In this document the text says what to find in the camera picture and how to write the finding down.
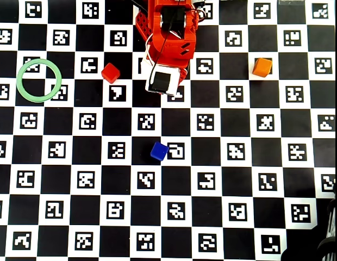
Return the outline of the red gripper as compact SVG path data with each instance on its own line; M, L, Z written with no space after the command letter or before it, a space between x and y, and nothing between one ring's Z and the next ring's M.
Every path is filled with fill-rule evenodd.
M194 57L196 49L196 30L188 28L184 30L184 37L179 39L172 33L162 31L161 28L154 28L152 40L150 42L149 54L152 60L160 65L167 65L180 68L180 84L188 74L185 68L190 59Z

